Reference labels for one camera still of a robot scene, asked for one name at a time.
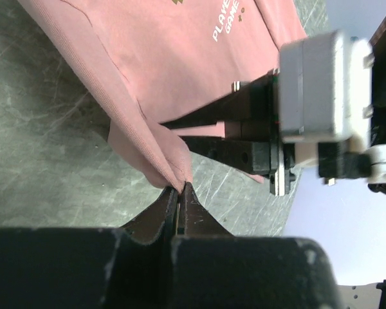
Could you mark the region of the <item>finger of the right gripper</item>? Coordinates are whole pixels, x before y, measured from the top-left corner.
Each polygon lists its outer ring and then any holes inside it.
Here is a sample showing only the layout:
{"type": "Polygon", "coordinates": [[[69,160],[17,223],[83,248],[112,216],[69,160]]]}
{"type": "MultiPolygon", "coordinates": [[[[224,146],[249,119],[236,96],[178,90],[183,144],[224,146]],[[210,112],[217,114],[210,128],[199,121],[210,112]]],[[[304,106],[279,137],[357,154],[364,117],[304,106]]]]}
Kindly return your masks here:
{"type": "Polygon", "coordinates": [[[265,75],[178,119],[169,129],[210,126],[218,122],[256,122],[269,117],[273,76],[265,75]]]}
{"type": "Polygon", "coordinates": [[[270,174],[268,142],[231,140],[213,136],[183,136],[190,151],[251,175],[270,174]]]}

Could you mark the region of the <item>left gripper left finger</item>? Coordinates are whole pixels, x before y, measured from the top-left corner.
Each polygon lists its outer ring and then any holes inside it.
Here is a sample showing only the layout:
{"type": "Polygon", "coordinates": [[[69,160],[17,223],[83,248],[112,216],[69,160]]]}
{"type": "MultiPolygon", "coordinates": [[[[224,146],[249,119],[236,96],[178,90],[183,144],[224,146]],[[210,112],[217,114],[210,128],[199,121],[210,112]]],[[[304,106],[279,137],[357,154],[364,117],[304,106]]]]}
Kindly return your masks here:
{"type": "Polygon", "coordinates": [[[154,308],[167,296],[178,193],[119,228],[1,228],[0,308],[154,308]]]}

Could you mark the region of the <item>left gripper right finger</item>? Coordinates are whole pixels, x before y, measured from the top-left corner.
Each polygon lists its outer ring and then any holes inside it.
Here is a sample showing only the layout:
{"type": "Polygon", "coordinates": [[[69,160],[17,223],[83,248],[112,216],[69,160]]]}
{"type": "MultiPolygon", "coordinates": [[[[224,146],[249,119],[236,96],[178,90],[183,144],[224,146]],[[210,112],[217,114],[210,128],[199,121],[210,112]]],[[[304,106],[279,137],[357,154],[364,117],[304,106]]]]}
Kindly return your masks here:
{"type": "Polygon", "coordinates": [[[172,308],[341,308],[329,259],[306,238],[235,237],[187,183],[171,245],[172,308]]]}

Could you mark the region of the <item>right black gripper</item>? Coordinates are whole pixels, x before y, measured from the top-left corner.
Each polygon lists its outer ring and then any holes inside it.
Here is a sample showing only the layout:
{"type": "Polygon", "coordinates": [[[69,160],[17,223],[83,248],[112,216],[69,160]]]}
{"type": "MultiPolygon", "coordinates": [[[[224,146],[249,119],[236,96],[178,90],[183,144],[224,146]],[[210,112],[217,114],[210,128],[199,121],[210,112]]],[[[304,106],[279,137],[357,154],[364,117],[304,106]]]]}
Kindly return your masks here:
{"type": "Polygon", "coordinates": [[[328,185],[370,177],[372,66],[369,41],[341,30],[281,47],[279,68],[272,73],[278,122],[277,168],[270,178],[274,195],[284,196],[290,188],[287,144],[294,146],[295,164],[316,167],[328,185]]]}

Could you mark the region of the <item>pink printed t shirt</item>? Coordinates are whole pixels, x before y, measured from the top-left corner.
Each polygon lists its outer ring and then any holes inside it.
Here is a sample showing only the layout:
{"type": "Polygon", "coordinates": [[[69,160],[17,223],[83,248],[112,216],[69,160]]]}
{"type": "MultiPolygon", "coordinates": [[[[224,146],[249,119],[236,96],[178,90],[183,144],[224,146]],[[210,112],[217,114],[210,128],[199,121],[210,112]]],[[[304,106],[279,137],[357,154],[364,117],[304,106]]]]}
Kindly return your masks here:
{"type": "Polygon", "coordinates": [[[165,123],[277,65],[306,34],[293,1],[22,1],[111,119],[108,141],[155,187],[192,181],[165,123]]]}

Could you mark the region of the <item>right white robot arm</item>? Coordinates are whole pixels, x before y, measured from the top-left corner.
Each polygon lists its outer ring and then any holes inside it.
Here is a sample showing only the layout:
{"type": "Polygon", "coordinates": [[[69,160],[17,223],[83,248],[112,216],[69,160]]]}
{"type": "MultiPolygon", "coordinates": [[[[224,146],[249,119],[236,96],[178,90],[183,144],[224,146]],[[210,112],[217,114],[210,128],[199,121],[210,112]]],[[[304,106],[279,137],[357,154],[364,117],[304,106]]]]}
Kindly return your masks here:
{"type": "Polygon", "coordinates": [[[386,195],[386,17],[370,40],[335,30],[285,44],[278,68],[165,125],[219,122],[222,137],[185,136],[188,148],[267,178],[273,195],[290,192],[295,167],[386,195]]]}

